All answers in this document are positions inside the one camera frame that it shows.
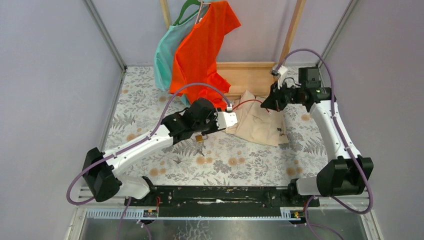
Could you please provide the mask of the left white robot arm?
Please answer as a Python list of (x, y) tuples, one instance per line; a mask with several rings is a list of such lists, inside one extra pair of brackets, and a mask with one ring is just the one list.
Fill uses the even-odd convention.
[(115, 148), (101, 152), (90, 149), (84, 160), (81, 177), (98, 203), (115, 196), (136, 198), (148, 206), (155, 200), (153, 185), (143, 177), (130, 177), (124, 171), (148, 155), (190, 139), (195, 133), (205, 136), (222, 131), (237, 122), (234, 112), (216, 108), (204, 98), (190, 107), (165, 115), (143, 135)]

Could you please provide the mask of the red tag with cord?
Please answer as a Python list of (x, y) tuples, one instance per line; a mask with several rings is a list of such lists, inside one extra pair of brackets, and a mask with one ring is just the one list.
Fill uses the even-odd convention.
[(246, 103), (249, 103), (249, 102), (257, 102), (257, 103), (260, 103), (260, 104), (262, 104), (263, 102), (262, 101), (260, 101), (260, 100), (257, 100), (257, 99), (249, 99), (249, 100), (245, 100), (245, 101), (240, 101), (237, 105), (235, 105), (232, 109), (233, 110), (236, 110), (238, 107), (240, 107), (241, 105), (243, 105), (243, 104), (246, 104)]

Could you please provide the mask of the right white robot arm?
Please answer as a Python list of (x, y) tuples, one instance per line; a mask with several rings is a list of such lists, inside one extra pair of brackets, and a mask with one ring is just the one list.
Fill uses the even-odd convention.
[(318, 67), (301, 67), (298, 80), (289, 85), (288, 69), (276, 65), (271, 74), (277, 81), (270, 86), (268, 97), (260, 105), (268, 110), (282, 111), (289, 104), (306, 108), (318, 126), (324, 142), (328, 163), (314, 177), (290, 182), (287, 201), (301, 205), (307, 196), (337, 197), (362, 194), (374, 164), (363, 157), (350, 139), (340, 118), (338, 104), (330, 87), (323, 87)]

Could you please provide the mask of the brass padlock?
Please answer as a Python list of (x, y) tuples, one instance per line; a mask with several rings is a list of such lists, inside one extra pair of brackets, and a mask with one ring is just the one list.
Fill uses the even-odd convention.
[(207, 135), (196, 135), (195, 140), (197, 143), (203, 143), (205, 140), (208, 139)]

